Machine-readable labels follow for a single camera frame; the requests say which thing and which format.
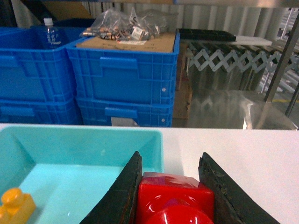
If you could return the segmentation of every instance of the crate handle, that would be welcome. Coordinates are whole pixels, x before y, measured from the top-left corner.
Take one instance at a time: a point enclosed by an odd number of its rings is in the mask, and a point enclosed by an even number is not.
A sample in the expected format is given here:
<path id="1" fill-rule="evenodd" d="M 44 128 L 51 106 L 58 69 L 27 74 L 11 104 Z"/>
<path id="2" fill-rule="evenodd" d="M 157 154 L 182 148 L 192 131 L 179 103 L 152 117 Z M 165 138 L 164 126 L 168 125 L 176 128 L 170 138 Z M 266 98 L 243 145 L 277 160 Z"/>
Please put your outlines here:
<path id="1" fill-rule="evenodd" d="M 10 116 L 22 116 L 22 117 L 34 117 L 34 111 L 32 108 L 13 107 L 13 106 L 1 106 L 0 114 Z"/>
<path id="2" fill-rule="evenodd" d="M 104 68 L 138 69 L 135 58 L 100 57 L 100 65 Z"/>
<path id="3" fill-rule="evenodd" d="M 137 110 L 119 109 L 113 107 L 105 107 L 105 116 L 118 118 L 137 118 Z"/>
<path id="4" fill-rule="evenodd" d="M 14 56 L 0 56 L 0 67 L 16 68 L 19 63 Z"/>

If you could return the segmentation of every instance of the stacked blue crates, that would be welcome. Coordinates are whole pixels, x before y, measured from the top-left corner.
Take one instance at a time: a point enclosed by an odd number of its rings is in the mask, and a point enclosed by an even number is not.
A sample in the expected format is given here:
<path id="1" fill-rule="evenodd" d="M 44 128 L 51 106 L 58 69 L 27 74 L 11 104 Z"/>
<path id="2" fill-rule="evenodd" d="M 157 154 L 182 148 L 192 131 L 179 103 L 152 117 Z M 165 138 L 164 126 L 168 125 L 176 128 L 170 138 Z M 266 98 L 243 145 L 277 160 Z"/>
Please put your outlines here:
<path id="1" fill-rule="evenodd" d="M 171 53 L 76 48 L 84 40 L 66 46 L 84 124 L 110 126 L 120 117 L 171 127 L 179 34 Z"/>
<path id="2" fill-rule="evenodd" d="M 2 30 L 0 123 L 81 124 L 65 47 L 45 49 L 43 26 Z M 82 31 L 60 28 L 64 44 L 78 39 Z"/>

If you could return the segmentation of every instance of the yellow toy block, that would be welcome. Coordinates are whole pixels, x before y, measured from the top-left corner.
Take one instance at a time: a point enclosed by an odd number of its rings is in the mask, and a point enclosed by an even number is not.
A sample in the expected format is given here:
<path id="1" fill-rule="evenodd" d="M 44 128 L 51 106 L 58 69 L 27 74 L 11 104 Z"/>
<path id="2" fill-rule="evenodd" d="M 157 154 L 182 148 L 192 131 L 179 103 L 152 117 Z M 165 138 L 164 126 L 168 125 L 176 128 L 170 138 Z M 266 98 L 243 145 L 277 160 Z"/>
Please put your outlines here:
<path id="1" fill-rule="evenodd" d="M 25 224 L 36 209 L 32 196 L 19 188 L 6 191 L 1 201 L 0 224 Z"/>

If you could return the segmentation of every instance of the metal pole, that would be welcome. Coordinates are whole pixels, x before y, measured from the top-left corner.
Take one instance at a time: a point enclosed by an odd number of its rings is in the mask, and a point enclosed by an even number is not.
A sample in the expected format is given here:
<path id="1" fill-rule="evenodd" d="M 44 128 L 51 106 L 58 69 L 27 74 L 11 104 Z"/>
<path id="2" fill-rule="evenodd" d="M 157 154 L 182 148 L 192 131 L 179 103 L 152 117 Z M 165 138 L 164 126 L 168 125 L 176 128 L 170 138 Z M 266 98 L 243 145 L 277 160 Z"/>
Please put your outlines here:
<path id="1" fill-rule="evenodd" d="M 287 30 L 288 30 L 288 28 L 289 28 L 289 24 L 290 24 L 290 21 L 291 21 L 293 12 L 294 12 L 294 8 L 291 8 L 289 17 L 288 17 L 288 19 L 287 19 L 286 22 L 285 22 L 285 28 L 284 28 L 284 30 L 283 30 L 283 32 L 282 32 L 281 37 L 280 37 L 281 40 L 284 39 L 285 34 L 286 34 L 286 32 L 287 32 Z"/>
<path id="2" fill-rule="evenodd" d="M 277 68 L 273 75 L 273 78 L 271 80 L 269 89 L 266 93 L 266 96 L 265 96 L 266 102 L 272 102 L 274 95 L 276 93 L 276 90 L 278 88 L 279 82 L 285 73 L 285 68 L 287 67 L 287 65 L 289 63 L 290 57 L 292 55 L 293 49 L 297 43 L 298 38 L 299 38 L 299 14 L 298 14 L 296 21 L 294 23 L 294 26 L 291 30 L 290 36 L 285 44 L 285 49 L 284 49 L 282 56 L 278 62 L 278 65 L 277 65 Z"/>
<path id="3" fill-rule="evenodd" d="M 294 107 L 294 105 L 295 105 L 295 103 L 296 103 L 296 100 L 298 99 L 298 96 L 299 96 L 299 83 L 297 84 L 297 87 L 296 87 L 295 92 L 294 92 L 294 94 L 293 94 L 293 96 L 292 96 L 292 99 L 291 99 L 291 101 L 290 101 L 290 104 L 289 104 L 289 106 L 288 106 L 288 109 L 286 109 L 285 115 L 286 115 L 287 117 L 290 116 L 290 114 L 291 114 L 291 112 L 292 112 L 292 109 L 293 109 L 293 107 Z"/>

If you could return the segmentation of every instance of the blue plastic crate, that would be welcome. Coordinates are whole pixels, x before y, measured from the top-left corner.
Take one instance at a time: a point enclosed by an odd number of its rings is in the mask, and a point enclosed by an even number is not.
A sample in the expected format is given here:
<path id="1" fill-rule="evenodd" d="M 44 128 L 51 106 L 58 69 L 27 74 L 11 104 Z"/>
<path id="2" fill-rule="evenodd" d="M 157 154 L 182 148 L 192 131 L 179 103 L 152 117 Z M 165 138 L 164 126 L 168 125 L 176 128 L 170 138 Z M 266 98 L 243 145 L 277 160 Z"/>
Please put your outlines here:
<path id="1" fill-rule="evenodd" d="M 85 125 L 111 126 L 111 118 L 130 118 L 139 126 L 171 127 L 172 105 L 142 105 L 77 98 Z"/>
<path id="2" fill-rule="evenodd" d="M 164 171 L 156 130 L 16 125 L 0 131 L 0 148 L 0 195 L 12 187 L 32 195 L 28 224 L 79 224 L 135 151 L 143 171 Z"/>
<path id="3" fill-rule="evenodd" d="M 22 30 L 23 29 L 17 27 L 0 27 L 0 35 L 18 32 Z"/>
<path id="4" fill-rule="evenodd" d="M 0 38 L 0 99 L 63 102 L 74 97 L 76 81 L 65 47 L 44 49 L 44 27 Z M 79 38 L 82 28 L 61 28 L 64 43 Z"/>
<path id="5" fill-rule="evenodd" d="M 80 18 L 72 18 L 67 20 L 60 20 L 54 22 L 54 26 L 56 27 L 81 27 L 87 28 L 90 27 L 94 22 L 94 19 L 80 19 Z"/>
<path id="6" fill-rule="evenodd" d="M 66 46 L 79 98 L 173 105 L 179 34 L 173 53 L 76 48 L 84 40 Z"/>
<path id="7" fill-rule="evenodd" d="M 0 100 L 0 123 L 81 125 L 74 99 L 60 103 Z"/>

